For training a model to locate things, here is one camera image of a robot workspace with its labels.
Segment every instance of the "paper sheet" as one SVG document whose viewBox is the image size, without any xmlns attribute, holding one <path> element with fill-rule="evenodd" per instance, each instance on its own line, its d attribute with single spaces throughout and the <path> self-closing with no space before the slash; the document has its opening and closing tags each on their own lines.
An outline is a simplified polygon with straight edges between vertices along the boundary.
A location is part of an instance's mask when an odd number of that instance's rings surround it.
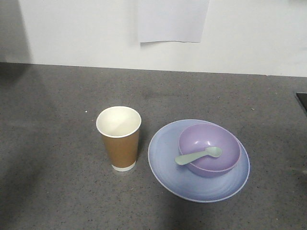
<svg viewBox="0 0 307 230">
<path fill-rule="evenodd" d="M 209 0 L 139 0 L 139 42 L 200 42 Z"/>
</svg>

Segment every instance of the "purple bowl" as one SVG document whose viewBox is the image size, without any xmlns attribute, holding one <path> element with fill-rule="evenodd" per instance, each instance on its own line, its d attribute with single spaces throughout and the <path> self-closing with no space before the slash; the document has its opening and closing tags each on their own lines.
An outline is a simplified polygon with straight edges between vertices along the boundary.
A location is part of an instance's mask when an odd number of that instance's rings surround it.
<svg viewBox="0 0 307 230">
<path fill-rule="evenodd" d="M 180 154 L 204 151 L 206 147 L 217 146 L 222 149 L 218 158 L 205 156 L 187 167 L 197 175 L 214 177 L 225 174 L 238 163 L 241 148 L 237 138 L 228 130 L 214 124 L 199 124 L 185 129 L 178 141 Z"/>
</svg>

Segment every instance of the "blue plate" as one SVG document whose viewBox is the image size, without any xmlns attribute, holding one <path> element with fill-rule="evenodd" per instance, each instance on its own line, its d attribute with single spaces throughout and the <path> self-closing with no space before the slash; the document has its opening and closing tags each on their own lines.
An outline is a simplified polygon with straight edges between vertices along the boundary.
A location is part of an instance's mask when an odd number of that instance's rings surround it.
<svg viewBox="0 0 307 230">
<path fill-rule="evenodd" d="M 180 120 L 161 128 L 152 138 L 148 161 L 156 179 L 171 193 L 194 202 L 210 203 L 228 199 L 239 192 L 248 180 L 250 164 L 248 154 L 241 145 L 238 164 L 228 173 L 206 178 L 192 173 L 174 161 L 179 155 L 178 138 L 187 127 L 211 124 L 201 120 Z"/>
</svg>

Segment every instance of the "spoon handle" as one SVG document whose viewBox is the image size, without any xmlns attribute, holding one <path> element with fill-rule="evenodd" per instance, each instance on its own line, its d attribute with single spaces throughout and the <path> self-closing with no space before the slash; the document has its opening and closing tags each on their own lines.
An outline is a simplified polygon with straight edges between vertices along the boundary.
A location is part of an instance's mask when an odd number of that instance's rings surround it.
<svg viewBox="0 0 307 230">
<path fill-rule="evenodd" d="M 175 158 L 175 162 L 179 165 L 184 165 L 184 164 L 188 164 L 194 160 L 197 160 L 198 158 L 201 158 L 207 155 L 209 155 L 207 151 L 194 152 L 190 154 L 180 155 Z"/>
</svg>

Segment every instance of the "mint green spoon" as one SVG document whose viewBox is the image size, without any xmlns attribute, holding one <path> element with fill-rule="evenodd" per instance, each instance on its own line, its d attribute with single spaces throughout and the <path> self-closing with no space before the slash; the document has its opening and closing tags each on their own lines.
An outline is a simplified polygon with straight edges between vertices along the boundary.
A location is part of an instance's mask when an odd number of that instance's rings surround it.
<svg viewBox="0 0 307 230">
<path fill-rule="evenodd" d="M 219 157 L 222 154 L 222 149 L 219 147 L 207 147 L 205 151 L 201 152 L 194 152 L 190 154 L 184 154 L 177 156 L 175 158 L 175 162 L 179 165 L 184 165 L 191 163 L 192 161 L 197 160 L 198 158 L 204 156 L 212 156 L 212 157 Z"/>
</svg>

